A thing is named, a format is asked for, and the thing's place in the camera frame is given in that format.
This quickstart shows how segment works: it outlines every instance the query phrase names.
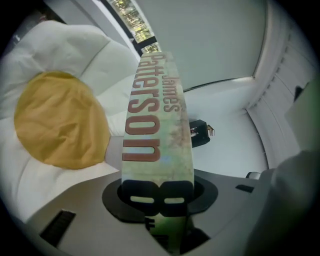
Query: number 8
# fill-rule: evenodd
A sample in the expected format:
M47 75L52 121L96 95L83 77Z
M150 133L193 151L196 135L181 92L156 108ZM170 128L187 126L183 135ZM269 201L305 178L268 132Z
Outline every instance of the number 8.
M166 181L157 186L152 181L127 179L122 183L122 196L130 206L146 216L161 213L165 217L185 216L187 203L193 198L194 186L190 181ZM152 198L153 203L133 202L131 197ZM183 198L183 203L165 203L165 199Z

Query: white cushion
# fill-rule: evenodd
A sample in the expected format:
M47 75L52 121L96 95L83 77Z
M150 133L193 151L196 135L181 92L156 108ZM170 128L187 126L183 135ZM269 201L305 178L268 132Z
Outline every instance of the white cushion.
M13 215L26 222L69 187L117 171L105 162L81 170L66 170L30 156L14 127L16 104L28 81L44 71L59 70L74 75L97 96L109 121L111 135L123 136L137 66L132 52L105 36L100 29L55 21L45 21L34 27L2 58L0 191Z

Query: black circular holder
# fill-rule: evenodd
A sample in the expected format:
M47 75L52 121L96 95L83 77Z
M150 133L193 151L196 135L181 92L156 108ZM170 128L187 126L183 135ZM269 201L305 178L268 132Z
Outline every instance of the black circular holder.
M193 200L186 204L189 217L207 210L217 199L218 189L211 182L194 176ZM121 179L110 183L102 193L105 208L118 220L126 223L145 223L145 214L130 205L122 196Z
M135 204L125 199L121 185L121 179L117 179L104 189L102 202L105 208L121 222L144 224L146 222L145 213L133 207ZM195 175L193 198L186 203L186 217L206 211L217 197L217 187ZM189 225L181 241L180 253L187 253L209 239L210 237L201 229Z

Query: yellow circle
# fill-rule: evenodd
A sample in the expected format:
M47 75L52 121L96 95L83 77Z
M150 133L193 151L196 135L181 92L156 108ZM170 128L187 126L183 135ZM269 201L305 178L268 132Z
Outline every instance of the yellow circle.
M91 89L61 71L29 81L18 100L14 126L32 157L66 169L101 163L110 139L104 110Z

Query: white ceiling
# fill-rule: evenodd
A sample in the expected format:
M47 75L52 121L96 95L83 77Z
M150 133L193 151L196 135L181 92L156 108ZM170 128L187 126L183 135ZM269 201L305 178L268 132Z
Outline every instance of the white ceiling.
M262 49L265 0L136 0L184 89L253 75Z

